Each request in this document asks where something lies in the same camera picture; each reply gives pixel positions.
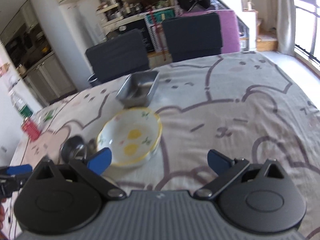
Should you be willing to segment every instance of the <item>tablecloth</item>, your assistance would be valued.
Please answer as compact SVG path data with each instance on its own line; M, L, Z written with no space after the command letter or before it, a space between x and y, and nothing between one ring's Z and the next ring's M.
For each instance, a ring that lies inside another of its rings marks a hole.
M160 147L144 166L110 167L109 177L132 189L188 189L193 192L216 177L208 167L209 149L253 163L277 159L307 202L299 231L320 237L320 114L277 65L258 52L196 58L165 65L149 106L163 124ZM123 106L115 99L126 77L72 95L47 109L56 109L36 142L24 137L12 165L34 167L49 155L61 163L59 149L70 136L95 139ZM21 230L12 207L5 203L3 233L14 239Z

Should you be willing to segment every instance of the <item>circular cap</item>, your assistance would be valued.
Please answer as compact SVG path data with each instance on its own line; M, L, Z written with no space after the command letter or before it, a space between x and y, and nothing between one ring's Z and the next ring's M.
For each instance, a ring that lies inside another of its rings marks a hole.
M251 192L246 199L247 205L258 212L273 212L284 204L283 197L271 190Z
M44 212L59 212L70 207L73 201L69 192L56 190L41 194L36 199L36 205Z
M226 188L218 198L222 213L241 230L277 233L296 227L306 203L290 179L255 178Z
M37 234L58 235L78 230L99 213L99 193L86 184L61 179L30 181L14 204L23 229Z

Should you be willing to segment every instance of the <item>black chair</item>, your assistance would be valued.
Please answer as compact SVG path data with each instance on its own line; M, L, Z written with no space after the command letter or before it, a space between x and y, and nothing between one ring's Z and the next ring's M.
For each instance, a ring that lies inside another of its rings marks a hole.
M85 54L101 83L149 69L147 51L138 29L91 47Z
M162 22L173 62L221 54L219 15L178 17Z

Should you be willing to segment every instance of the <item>gray ribbed base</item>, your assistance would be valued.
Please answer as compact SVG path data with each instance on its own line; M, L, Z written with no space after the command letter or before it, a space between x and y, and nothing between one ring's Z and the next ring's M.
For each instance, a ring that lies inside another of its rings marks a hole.
M60 236L24 232L17 240L303 240L296 231L256 236L227 224L214 205L195 200L187 191L133 191L109 202L80 230Z

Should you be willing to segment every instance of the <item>water bottle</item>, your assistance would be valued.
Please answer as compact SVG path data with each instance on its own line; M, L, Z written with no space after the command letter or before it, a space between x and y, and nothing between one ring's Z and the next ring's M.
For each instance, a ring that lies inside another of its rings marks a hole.
M27 103L22 99L20 95L18 95L15 91L10 92L10 99L15 109L19 112L19 114L23 117L31 117L33 115L33 111L27 105Z

